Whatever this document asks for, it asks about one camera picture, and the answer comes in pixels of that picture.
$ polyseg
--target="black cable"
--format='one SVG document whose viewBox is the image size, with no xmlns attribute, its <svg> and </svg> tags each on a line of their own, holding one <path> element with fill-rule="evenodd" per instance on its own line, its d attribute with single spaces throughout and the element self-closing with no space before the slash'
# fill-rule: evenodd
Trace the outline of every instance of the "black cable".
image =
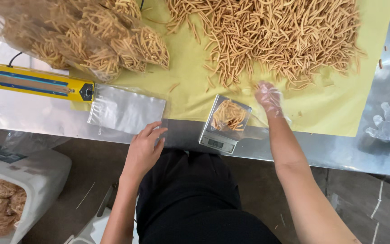
<svg viewBox="0 0 390 244">
<path fill-rule="evenodd" d="M 143 5 L 144 5 L 144 0 L 142 0 L 142 2 L 141 2 L 141 7 L 139 8 L 140 10 L 142 10 Z"/>
<path fill-rule="evenodd" d="M 11 63 L 13 63 L 13 60 L 14 60 L 17 56 L 19 56 L 19 55 L 21 55 L 21 54 L 22 54 L 22 52 L 16 54 L 16 56 L 14 56 L 14 57 L 10 60 L 10 63 L 8 63 L 7 67 L 13 68 L 13 66 L 11 65 Z"/>
</svg>

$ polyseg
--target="yellow paper sheet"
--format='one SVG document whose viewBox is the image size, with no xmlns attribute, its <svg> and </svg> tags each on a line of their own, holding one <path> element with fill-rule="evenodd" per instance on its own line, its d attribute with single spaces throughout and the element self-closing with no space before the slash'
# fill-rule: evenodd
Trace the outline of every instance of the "yellow paper sheet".
<svg viewBox="0 0 390 244">
<path fill-rule="evenodd" d="M 301 91 L 287 91 L 285 80 L 275 84 L 284 94 L 283 109 L 292 120 L 291 128 L 294 131 L 351 137 L 356 135 L 390 19 L 390 0 L 357 2 L 362 21 L 357 46 L 368 54 L 368 58 L 361 59 L 360 75 L 349 73 L 350 77 L 344 78 L 333 69 L 325 68 L 321 70 L 322 75 L 316 76 L 316 86 L 309 86 Z M 267 123 L 263 109 L 253 97 L 254 90 L 247 74 L 243 73 L 239 77 L 242 89 L 240 94 L 234 94 L 220 86 L 217 75 L 211 79 L 216 88 L 209 88 L 205 93 L 208 87 L 206 77 L 211 71 L 202 65 L 208 62 L 205 59 L 210 52 L 204 51 L 204 47 L 209 39 L 203 35 L 197 15 L 192 14 L 191 20 L 197 26 L 201 45 L 187 23 L 181 25 L 176 34 L 166 36 L 164 24 L 145 18 L 167 22 L 170 15 L 165 0 L 145 1 L 143 8 L 149 7 L 153 9 L 143 13 L 143 21 L 162 34 L 170 53 L 169 71 L 148 64 L 147 71 L 143 74 L 124 71 L 115 84 L 167 93 L 172 84 L 179 82 L 180 85 L 171 92 L 170 119 L 206 121 L 216 94 L 220 94 L 252 107 L 252 114 Z M 253 82 L 273 81 L 271 74 L 261 73 L 259 63 L 254 64 L 254 71 Z M 72 72 L 72 75 L 79 75 L 79 72 Z"/>
</svg>

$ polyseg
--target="person's hand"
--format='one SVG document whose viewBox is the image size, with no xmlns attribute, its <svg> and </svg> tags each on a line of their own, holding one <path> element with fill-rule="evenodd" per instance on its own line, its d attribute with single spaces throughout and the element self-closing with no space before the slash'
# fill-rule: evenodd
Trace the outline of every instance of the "person's hand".
<svg viewBox="0 0 390 244">
<path fill-rule="evenodd" d="M 260 81 L 258 86 L 260 88 L 255 93 L 255 99 L 263 106 L 267 116 L 284 117 L 280 105 L 281 92 L 278 88 L 266 81 Z"/>
<path fill-rule="evenodd" d="M 168 128 L 155 129 L 161 124 L 161 121 L 148 124 L 138 135 L 133 136 L 122 176 L 131 177 L 140 182 L 154 166 L 163 150 L 165 138 L 162 138 L 156 146 L 154 146 L 154 142 L 168 130 Z"/>
</svg>

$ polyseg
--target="white styrofoam box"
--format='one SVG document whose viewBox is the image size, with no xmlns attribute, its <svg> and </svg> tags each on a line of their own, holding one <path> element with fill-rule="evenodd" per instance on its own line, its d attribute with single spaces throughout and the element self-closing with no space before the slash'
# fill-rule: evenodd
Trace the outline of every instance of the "white styrofoam box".
<svg viewBox="0 0 390 244">
<path fill-rule="evenodd" d="M 7 135 L 0 130 L 0 145 Z M 0 244 L 17 244 L 57 199 L 67 180 L 72 161 L 46 149 L 13 163 L 0 160 L 0 178 L 22 187 L 26 203 L 16 230 L 0 237 Z"/>
</svg>

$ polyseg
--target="concrete floor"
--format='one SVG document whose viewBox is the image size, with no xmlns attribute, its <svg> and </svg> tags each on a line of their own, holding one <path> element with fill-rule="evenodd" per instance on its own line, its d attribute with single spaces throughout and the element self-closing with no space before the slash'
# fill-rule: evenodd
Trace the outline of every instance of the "concrete floor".
<svg viewBox="0 0 390 244">
<path fill-rule="evenodd" d="M 72 159 L 68 181 L 58 200 L 28 232 L 23 244 L 64 243 L 77 235 L 97 212 L 109 186 L 117 182 L 129 145 L 71 139 L 55 148 Z M 258 160 L 223 157 L 239 184 L 242 207 L 260 218 L 283 244 L 298 243 L 274 164 Z M 322 190 L 326 169 L 313 168 Z M 94 184 L 84 202 L 76 209 Z"/>
</svg>

